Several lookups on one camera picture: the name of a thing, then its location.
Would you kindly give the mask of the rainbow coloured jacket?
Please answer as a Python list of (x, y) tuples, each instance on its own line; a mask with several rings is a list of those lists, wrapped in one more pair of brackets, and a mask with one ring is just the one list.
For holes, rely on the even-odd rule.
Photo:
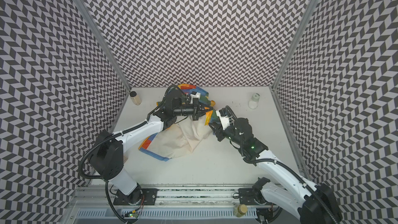
[(210, 136), (212, 130), (209, 123), (214, 118), (215, 111), (206, 113), (197, 121), (185, 117), (166, 130), (147, 137), (138, 150), (160, 161), (187, 156)]

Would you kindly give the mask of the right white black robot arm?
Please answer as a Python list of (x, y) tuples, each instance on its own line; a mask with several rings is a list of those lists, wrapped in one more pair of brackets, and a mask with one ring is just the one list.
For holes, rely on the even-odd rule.
[(339, 224), (343, 220), (331, 187), (316, 184), (284, 164), (255, 138), (247, 118), (238, 118), (226, 106), (215, 111), (209, 126), (219, 141), (231, 142), (245, 163), (264, 170), (274, 179), (266, 179), (257, 190), (266, 202), (281, 207), (302, 224)]

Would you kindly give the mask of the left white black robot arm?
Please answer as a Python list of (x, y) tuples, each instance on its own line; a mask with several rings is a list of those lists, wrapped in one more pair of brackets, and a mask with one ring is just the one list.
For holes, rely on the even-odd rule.
[(200, 101), (197, 94), (187, 94), (176, 85), (167, 88), (163, 99), (137, 125), (119, 132), (99, 134), (93, 147), (81, 159), (78, 174), (84, 179), (102, 179), (116, 186), (131, 204), (141, 198), (141, 187), (124, 168), (124, 154), (147, 137), (171, 127), (179, 116), (196, 121), (213, 107)]

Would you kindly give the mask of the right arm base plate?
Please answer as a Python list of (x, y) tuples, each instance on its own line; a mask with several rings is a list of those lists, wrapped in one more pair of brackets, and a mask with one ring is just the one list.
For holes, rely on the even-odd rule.
[(265, 200), (261, 191), (253, 188), (239, 188), (237, 194), (240, 204), (259, 207), (271, 207), (273, 205), (272, 202)]

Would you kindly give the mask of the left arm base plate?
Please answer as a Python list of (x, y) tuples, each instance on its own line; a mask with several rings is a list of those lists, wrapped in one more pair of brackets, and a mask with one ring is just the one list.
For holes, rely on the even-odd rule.
[(120, 190), (116, 191), (113, 204), (116, 206), (128, 205), (154, 205), (157, 199), (158, 189), (136, 188), (131, 194), (124, 195)]

